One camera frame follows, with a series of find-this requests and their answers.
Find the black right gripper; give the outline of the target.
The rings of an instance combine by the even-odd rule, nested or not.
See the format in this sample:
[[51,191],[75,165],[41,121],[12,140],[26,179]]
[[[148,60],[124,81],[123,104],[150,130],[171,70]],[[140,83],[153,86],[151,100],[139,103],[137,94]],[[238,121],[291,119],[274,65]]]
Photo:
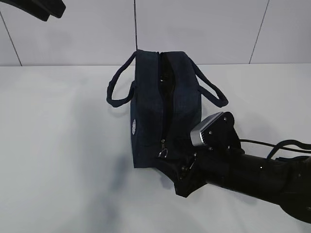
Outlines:
[[208,184],[199,166],[199,155],[196,152],[181,159],[156,158],[155,167],[174,183],[178,196],[189,196]]

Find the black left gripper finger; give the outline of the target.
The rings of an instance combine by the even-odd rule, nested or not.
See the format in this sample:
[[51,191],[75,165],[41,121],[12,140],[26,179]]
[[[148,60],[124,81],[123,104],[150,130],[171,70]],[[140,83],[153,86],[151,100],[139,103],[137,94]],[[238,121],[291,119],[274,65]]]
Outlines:
[[66,9],[66,5],[62,0],[37,0],[36,4],[56,18],[61,18]]
[[50,14],[32,0],[0,0],[3,3],[16,7],[42,21],[47,21]]

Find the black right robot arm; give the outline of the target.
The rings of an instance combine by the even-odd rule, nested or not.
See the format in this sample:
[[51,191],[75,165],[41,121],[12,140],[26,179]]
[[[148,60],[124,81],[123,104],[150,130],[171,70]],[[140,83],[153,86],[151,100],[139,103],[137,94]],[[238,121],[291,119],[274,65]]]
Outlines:
[[288,215],[311,221],[311,158],[275,160],[232,151],[192,150],[178,160],[156,158],[156,168],[174,183],[175,192],[188,197],[206,184],[276,204]]

